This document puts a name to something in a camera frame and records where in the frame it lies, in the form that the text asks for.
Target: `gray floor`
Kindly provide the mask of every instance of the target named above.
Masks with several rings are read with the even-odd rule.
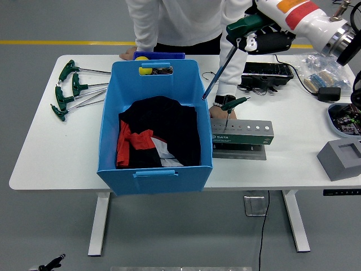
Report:
[[[330,13],[336,9],[332,1],[315,2]],[[134,33],[124,1],[2,0],[0,40],[133,41]],[[95,194],[19,193],[9,188],[57,58],[125,50],[125,46],[0,45],[0,270],[27,270],[61,253],[67,254],[63,271],[106,271],[111,266],[257,270],[263,220],[244,213],[243,195],[251,192],[112,198],[103,256],[88,257]],[[360,59],[350,63],[354,72],[360,69]],[[311,252],[296,252],[281,192],[272,191],[262,270],[359,270],[361,198],[299,191],[297,200]]]

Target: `red fabric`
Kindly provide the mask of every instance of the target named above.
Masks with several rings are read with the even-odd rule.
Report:
[[[287,18],[286,23],[290,27],[291,30],[294,30],[298,23],[308,14],[317,10],[319,7],[311,2],[308,1],[298,7],[296,7],[293,11],[291,11]]]
[[[117,166],[124,167],[129,165],[129,144],[136,150],[155,148],[156,146],[153,143],[152,136],[152,130],[145,130],[140,134],[132,134],[129,125],[124,121],[121,121],[121,131],[117,143]]]

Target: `white fabric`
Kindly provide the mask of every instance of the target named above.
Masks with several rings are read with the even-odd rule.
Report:
[[[138,51],[153,51],[157,42],[192,46],[222,33],[220,62],[232,44],[226,26],[244,17],[252,0],[126,0],[134,23]],[[247,53],[238,50],[219,78],[217,95],[236,94]]]
[[[171,154],[167,149],[167,143],[157,138],[151,137],[154,145],[156,146],[160,162],[163,167],[182,167],[183,165]]]

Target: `yellow floor line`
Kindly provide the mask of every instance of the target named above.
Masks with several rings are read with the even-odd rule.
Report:
[[[107,45],[107,46],[135,46],[134,41],[21,41],[0,40],[0,45]],[[293,44],[291,49],[313,49],[309,44]]]

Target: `white sleeve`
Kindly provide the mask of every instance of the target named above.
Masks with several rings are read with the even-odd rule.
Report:
[[[222,37],[221,53],[219,54],[220,64],[224,62],[232,44],[226,40],[226,26],[243,18],[246,9],[252,6],[252,0],[225,0],[222,7]],[[247,53],[237,50],[222,75],[219,77],[217,95],[236,95],[237,85],[241,83],[241,76],[247,60]]]
[[[126,0],[133,20],[137,51],[153,51],[158,39],[160,0]]]

